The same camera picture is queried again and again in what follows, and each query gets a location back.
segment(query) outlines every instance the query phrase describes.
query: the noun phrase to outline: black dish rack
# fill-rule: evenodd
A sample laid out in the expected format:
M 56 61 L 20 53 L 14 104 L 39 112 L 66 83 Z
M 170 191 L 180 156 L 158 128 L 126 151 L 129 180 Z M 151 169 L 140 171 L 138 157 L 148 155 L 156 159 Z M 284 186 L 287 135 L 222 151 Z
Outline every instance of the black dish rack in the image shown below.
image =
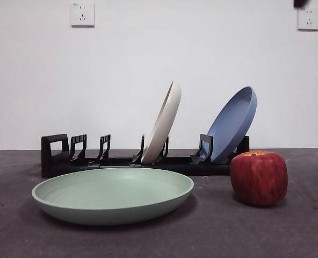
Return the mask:
M 52 154 L 50 144 L 53 142 L 62 142 L 61 152 Z M 82 150 L 75 156 L 75 145 L 83 143 Z M 86 157 L 87 135 L 78 135 L 71 137 L 71 150 L 68 147 L 67 134 L 56 134 L 43 136 L 41 138 L 41 166 L 42 178 L 52 178 L 76 171 L 83 171 L 98 168 L 115 167 L 135 167 L 135 168 L 156 168 L 178 172 L 183 175 L 229 175 L 229 164 L 236 155 L 249 151 L 250 138 L 245 136 L 240 142 L 236 151 L 221 163 L 211 163 L 213 151 L 213 137 L 205 134 L 200 135 L 199 149 L 190 156 L 168 157 L 169 138 L 155 162 L 152 164 L 141 164 L 141 158 L 144 149 L 144 134 L 141 137 L 141 149 L 137 155 L 132 157 L 110 157 L 109 150 L 111 144 L 111 135 L 100 137 L 99 154 L 97 157 Z M 208 154 L 205 157 L 200 156 L 203 143 L 208 144 Z

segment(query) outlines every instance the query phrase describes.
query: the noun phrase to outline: red apple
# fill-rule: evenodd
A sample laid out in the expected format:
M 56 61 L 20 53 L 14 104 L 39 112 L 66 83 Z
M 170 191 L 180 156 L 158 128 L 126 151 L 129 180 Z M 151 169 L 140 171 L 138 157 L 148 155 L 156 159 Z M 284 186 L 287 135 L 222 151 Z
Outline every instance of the red apple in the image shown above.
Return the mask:
M 288 173 L 277 153 L 254 150 L 232 159 L 230 181 L 235 193 L 245 202 L 268 206 L 287 194 Z

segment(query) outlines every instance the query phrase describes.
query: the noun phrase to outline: mint green plate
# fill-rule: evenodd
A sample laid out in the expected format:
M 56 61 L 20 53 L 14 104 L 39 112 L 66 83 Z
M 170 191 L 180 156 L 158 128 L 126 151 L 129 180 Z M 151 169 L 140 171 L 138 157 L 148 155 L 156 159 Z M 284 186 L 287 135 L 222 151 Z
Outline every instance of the mint green plate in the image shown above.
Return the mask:
M 104 168 L 48 179 L 32 189 L 47 214 L 84 225 L 135 223 L 178 208 L 189 196 L 187 176 L 150 168 Z

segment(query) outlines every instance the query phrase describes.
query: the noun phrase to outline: cream plate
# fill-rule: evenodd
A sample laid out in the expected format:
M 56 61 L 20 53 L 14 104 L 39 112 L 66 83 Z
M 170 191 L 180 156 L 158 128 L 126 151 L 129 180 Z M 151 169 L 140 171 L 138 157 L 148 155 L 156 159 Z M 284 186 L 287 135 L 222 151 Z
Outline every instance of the cream plate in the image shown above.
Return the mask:
M 172 82 L 155 121 L 150 140 L 143 151 L 143 164 L 150 164 L 158 158 L 174 123 L 181 95 L 180 87 Z

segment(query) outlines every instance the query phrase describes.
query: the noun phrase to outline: gray table surface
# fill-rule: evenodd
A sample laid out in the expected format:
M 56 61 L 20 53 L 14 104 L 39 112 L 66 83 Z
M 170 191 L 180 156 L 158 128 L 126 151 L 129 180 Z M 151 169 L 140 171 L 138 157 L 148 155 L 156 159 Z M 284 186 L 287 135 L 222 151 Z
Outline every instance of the gray table surface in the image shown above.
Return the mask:
M 31 197 L 43 181 L 40 151 L 0 151 L 0 257 L 318 257 L 318 149 L 273 151 L 289 177 L 275 206 L 239 202 L 228 176 L 192 176 L 192 194 L 178 209 L 112 227 L 46 215 Z

